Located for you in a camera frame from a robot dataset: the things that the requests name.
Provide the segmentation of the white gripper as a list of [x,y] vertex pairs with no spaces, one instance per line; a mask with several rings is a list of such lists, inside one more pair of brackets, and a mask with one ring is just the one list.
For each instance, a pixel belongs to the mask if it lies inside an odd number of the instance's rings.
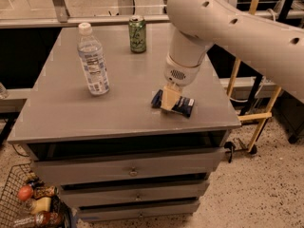
[[169,55],[166,56],[164,77],[170,82],[162,89],[161,109],[171,111],[181,96],[181,87],[194,82],[200,66],[181,66]]

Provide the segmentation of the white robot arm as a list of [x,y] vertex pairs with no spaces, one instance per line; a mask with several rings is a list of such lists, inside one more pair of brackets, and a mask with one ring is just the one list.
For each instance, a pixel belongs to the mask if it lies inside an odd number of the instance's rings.
[[212,45],[304,102],[304,31],[236,9],[233,0],[167,0],[175,27],[165,77],[178,87],[190,85]]

